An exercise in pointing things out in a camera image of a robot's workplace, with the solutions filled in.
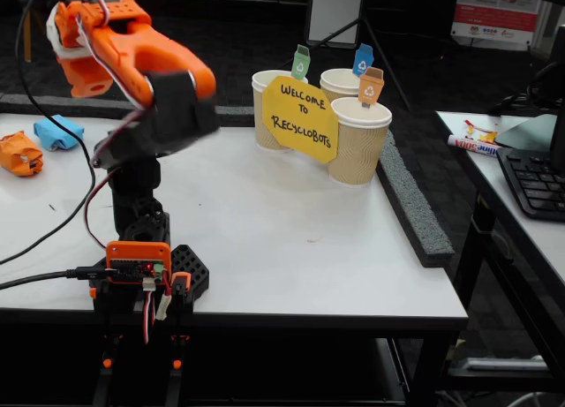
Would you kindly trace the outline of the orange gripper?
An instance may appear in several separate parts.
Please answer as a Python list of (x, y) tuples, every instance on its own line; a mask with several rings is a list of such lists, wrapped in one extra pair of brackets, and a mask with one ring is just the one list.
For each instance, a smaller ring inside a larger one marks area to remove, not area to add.
[(102, 69), (99, 41), (101, 3), (56, 5), (56, 60), (68, 75), (74, 98), (105, 94), (113, 79)]

